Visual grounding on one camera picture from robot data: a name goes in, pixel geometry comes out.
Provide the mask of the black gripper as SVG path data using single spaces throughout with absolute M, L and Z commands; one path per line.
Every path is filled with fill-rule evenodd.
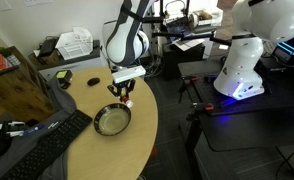
M 130 92 L 134 90 L 135 87 L 135 79 L 126 80 L 120 83 L 113 83 L 113 85 L 108 85 L 107 89 L 115 96 L 128 96 Z

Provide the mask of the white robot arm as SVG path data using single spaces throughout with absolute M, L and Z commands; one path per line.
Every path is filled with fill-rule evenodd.
M 125 96 L 134 89 L 135 78 L 143 76 L 146 70 L 131 64 L 149 48 L 148 36 L 140 30 L 145 16 L 157 0 L 123 0 L 118 19 L 107 38 L 105 49 L 108 59 L 117 67 L 112 74 L 113 82 L 108 90 L 115 96 Z

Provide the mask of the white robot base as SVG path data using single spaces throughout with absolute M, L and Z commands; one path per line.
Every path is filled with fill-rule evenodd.
M 231 46 L 213 85 L 221 94 L 243 100 L 265 91 L 254 71 L 263 41 L 279 43 L 294 37 L 294 0 L 238 0 L 232 18 Z

